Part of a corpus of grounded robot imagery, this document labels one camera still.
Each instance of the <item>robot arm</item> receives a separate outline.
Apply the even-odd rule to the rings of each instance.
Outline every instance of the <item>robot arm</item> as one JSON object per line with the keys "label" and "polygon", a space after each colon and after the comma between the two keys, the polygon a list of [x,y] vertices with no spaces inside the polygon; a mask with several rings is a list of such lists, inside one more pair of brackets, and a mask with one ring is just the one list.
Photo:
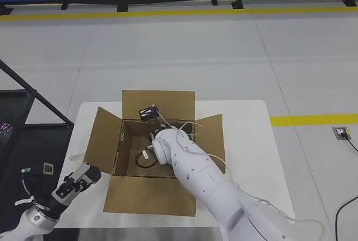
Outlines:
{"label": "robot arm", "polygon": [[53,230],[61,214],[73,199],[100,178],[101,173],[97,167],[83,163],[75,172],[64,178],[64,183],[52,192],[46,203],[33,204],[31,208],[22,213],[18,226],[0,234],[0,241],[43,240],[42,236]]}
{"label": "robot arm", "polygon": [[181,184],[208,208],[224,241],[296,240],[284,216],[243,193],[184,131],[161,130],[152,148],[159,163],[172,165]]}

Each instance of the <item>floor tile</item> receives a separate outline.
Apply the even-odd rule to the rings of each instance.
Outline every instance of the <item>floor tile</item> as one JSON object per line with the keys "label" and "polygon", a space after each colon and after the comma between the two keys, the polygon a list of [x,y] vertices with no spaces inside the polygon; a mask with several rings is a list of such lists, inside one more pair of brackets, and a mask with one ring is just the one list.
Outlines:
{"label": "floor tile", "polygon": [[273,62],[291,115],[358,113],[358,60]]}
{"label": "floor tile", "polygon": [[267,60],[250,15],[95,20],[84,65]]}
{"label": "floor tile", "polygon": [[255,18],[291,115],[358,113],[358,13]]}
{"label": "floor tile", "polygon": [[[358,148],[358,125],[347,128]],[[338,208],[358,195],[358,153],[337,140],[331,126],[297,127],[297,133],[334,229]],[[339,240],[358,240],[358,201],[339,216]]]}
{"label": "floor tile", "polygon": [[219,228],[83,228],[79,241],[222,241]]}
{"label": "floor tile", "polygon": [[0,22],[0,59],[26,70],[80,67],[91,20]]}
{"label": "floor tile", "polygon": [[358,56],[358,13],[254,15],[270,59]]}
{"label": "floor tile", "polygon": [[86,101],[120,101],[122,89],[261,99],[270,114],[288,114],[251,16],[165,19],[95,22],[69,117]]}
{"label": "floor tile", "polygon": [[[322,241],[334,241],[324,206],[294,127],[273,128],[287,188],[296,219],[314,219],[325,226]],[[322,228],[313,222],[297,222],[301,241],[318,240]]]}
{"label": "floor tile", "polygon": [[83,67],[68,116],[75,119],[88,101],[121,101],[121,90],[191,90],[197,100],[261,99],[270,115],[287,109],[271,67],[266,64],[202,63],[134,69]]}

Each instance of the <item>electrical outlet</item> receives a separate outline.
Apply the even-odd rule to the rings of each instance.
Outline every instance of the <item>electrical outlet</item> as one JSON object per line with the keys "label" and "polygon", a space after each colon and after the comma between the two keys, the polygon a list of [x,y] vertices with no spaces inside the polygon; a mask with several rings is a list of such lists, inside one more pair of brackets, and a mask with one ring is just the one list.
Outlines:
{"label": "electrical outlet", "polygon": [[352,139],[350,137],[349,131],[348,131],[348,129],[346,127],[332,127],[332,129],[333,129],[333,132],[334,132],[337,140],[346,140],[345,137],[341,136],[341,133],[347,133],[349,140]]}

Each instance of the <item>white table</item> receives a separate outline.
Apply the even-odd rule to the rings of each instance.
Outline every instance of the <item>white table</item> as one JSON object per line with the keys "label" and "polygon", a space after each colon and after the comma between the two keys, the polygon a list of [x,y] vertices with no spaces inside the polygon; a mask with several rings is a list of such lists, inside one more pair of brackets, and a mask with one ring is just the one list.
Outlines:
{"label": "white table", "polygon": [[[83,161],[71,154],[85,152],[97,107],[122,115],[121,102],[85,102],[80,106],[68,147],[59,184]],[[263,101],[197,101],[196,119],[223,114],[227,165],[235,182],[250,194],[270,200],[294,217],[266,105]],[[130,227],[215,227],[209,211],[196,201],[195,217],[104,213],[109,174],[79,194],[62,214],[56,228],[130,228]]]}

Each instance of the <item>yellow stripe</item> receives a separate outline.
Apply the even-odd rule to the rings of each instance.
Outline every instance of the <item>yellow stripe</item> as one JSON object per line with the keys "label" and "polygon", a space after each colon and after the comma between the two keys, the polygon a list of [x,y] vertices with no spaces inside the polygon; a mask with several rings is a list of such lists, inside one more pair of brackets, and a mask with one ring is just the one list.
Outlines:
{"label": "yellow stripe", "polygon": [[291,127],[294,125],[343,125],[358,124],[358,114],[323,114],[318,116],[273,116],[273,127]]}
{"label": "yellow stripe", "polygon": [[264,9],[219,9],[219,10],[165,10],[137,11],[128,13],[80,13],[47,15],[0,16],[0,21],[17,20],[72,20],[102,19],[118,17],[188,16],[188,15],[238,15],[238,14],[299,14],[299,13],[344,13],[358,12],[358,7],[315,7],[315,8],[264,8]]}

